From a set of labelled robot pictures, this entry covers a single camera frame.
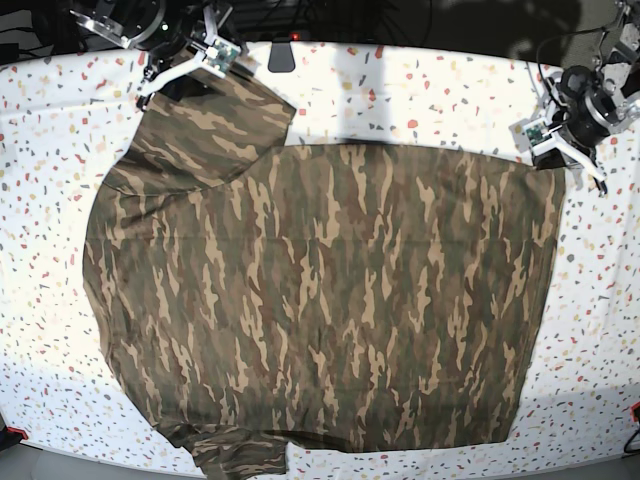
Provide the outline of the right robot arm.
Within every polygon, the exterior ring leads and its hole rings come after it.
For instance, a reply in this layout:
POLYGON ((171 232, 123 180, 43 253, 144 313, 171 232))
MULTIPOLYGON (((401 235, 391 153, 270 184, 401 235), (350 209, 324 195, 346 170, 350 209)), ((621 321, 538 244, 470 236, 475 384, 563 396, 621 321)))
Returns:
POLYGON ((70 9, 85 30, 146 57, 138 87, 137 108, 145 110, 153 96, 196 70, 217 78, 242 53, 223 37, 233 7, 224 1, 75 1, 70 9))

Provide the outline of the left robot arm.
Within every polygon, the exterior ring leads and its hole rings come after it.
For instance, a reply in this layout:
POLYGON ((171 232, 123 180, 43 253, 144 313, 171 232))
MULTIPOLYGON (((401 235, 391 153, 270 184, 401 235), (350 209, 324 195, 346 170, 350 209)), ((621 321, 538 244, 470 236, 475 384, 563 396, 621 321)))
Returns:
POLYGON ((593 67, 571 66, 553 79, 536 63, 544 111, 522 126, 536 169, 582 169, 602 196, 607 174, 596 147, 639 120, 639 3, 616 6, 610 23, 574 33, 599 35, 593 67))

